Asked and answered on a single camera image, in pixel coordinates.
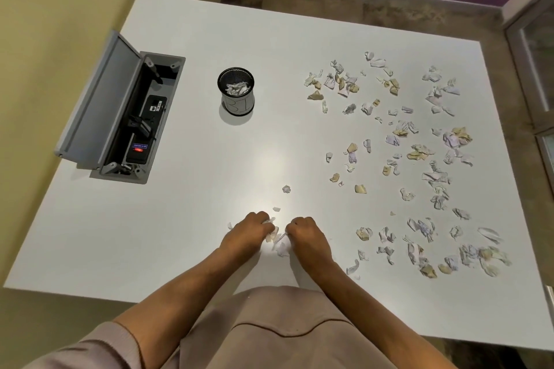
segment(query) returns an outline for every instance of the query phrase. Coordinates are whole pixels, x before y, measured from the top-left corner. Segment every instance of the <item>beige sweater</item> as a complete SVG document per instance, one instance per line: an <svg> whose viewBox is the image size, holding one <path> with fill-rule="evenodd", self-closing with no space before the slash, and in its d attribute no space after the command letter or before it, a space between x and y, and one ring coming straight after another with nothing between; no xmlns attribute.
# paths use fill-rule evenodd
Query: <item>beige sweater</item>
<svg viewBox="0 0 554 369"><path fill-rule="evenodd" d="M141 369L139 346L116 323L40 357L27 369ZM321 292L263 287L205 312L164 369L395 366Z"/></svg>

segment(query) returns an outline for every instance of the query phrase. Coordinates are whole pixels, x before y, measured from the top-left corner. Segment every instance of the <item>person's right hand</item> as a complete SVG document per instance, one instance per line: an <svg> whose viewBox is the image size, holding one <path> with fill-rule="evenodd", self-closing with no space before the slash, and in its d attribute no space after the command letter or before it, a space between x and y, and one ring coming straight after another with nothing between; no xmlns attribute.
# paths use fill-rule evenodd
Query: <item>person's right hand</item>
<svg viewBox="0 0 554 369"><path fill-rule="evenodd" d="M308 274L332 263L331 247L327 238L310 217L296 217L286 227L293 251Z"/></svg>

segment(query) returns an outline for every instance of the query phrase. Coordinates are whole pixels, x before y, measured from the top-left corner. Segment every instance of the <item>black mesh cup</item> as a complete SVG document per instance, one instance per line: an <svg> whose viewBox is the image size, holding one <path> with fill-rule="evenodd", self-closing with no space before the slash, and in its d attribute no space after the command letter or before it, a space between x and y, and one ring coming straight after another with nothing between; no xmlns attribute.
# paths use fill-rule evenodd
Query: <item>black mesh cup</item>
<svg viewBox="0 0 554 369"><path fill-rule="evenodd" d="M244 82L250 89L242 95L229 95L228 84ZM246 115L254 108L254 77L252 73L242 67L232 67L221 72L217 79L217 86L222 94L222 104L232 115Z"/></svg>

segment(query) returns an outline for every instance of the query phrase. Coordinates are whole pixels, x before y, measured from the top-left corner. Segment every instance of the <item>tiled floor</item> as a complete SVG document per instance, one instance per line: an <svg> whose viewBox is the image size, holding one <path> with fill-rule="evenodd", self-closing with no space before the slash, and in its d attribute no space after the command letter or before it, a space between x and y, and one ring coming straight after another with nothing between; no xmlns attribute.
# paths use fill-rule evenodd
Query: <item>tiled floor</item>
<svg viewBox="0 0 554 369"><path fill-rule="evenodd" d="M419 31L481 42L523 210L545 284L554 285L554 199L502 29L500 9L435 0L222 0L257 9ZM502 367L495 347L433 339L464 368ZM551 353L523 350L529 369L554 368Z"/></svg>

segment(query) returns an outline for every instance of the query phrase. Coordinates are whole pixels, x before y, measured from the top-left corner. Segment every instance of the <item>gray metal lid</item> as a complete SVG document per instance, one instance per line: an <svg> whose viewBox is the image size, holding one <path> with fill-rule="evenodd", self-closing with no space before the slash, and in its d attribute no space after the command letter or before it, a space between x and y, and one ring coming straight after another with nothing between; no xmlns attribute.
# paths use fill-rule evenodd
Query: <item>gray metal lid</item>
<svg viewBox="0 0 554 369"><path fill-rule="evenodd" d="M103 165L143 59L112 31L54 153L86 169Z"/></svg>

